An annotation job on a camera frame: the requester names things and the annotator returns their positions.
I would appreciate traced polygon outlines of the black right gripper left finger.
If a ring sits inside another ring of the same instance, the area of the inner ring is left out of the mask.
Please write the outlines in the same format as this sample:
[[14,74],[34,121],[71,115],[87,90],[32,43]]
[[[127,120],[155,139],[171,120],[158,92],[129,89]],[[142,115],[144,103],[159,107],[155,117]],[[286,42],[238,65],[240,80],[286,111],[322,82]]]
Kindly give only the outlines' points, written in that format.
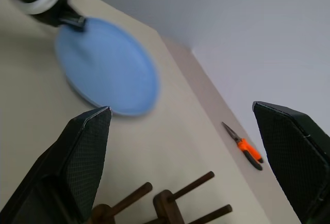
[[103,173],[112,111],[71,119],[1,210],[1,223],[85,223]]

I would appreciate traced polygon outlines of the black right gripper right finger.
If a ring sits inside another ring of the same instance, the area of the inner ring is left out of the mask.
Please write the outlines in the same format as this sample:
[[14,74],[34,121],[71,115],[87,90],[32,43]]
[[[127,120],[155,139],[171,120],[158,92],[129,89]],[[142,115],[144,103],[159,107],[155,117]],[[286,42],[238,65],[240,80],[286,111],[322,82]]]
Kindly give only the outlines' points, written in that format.
[[270,167],[301,223],[329,223],[329,136],[297,110],[261,101],[253,112]]

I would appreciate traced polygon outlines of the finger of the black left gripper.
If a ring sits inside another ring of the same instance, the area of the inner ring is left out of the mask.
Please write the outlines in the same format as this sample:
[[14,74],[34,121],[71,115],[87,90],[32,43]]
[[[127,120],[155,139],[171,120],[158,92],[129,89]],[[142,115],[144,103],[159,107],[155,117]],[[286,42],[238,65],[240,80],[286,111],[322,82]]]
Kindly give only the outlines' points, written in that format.
[[86,18],[83,16],[66,16],[59,19],[61,24],[67,25],[78,32],[83,32],[85,30]]

